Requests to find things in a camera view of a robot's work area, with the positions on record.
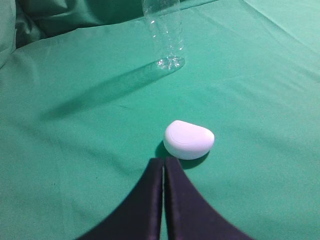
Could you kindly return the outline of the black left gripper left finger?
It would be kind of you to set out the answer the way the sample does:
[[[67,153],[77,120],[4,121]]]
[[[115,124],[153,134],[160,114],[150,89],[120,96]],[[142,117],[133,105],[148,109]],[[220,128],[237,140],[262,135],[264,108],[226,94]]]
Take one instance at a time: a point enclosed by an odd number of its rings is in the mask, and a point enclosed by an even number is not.
[[[163,209],[164,160],[152,158],[118,207],[80,240],[158,240]]]

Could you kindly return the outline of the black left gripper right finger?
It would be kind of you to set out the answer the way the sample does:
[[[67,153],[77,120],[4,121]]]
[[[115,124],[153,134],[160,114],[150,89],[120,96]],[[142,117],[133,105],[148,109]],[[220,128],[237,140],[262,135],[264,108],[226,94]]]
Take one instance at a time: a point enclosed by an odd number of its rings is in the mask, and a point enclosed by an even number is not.
[[[180,161],[164,163],[164,208],[169,240],[251,240],[201,196]]]

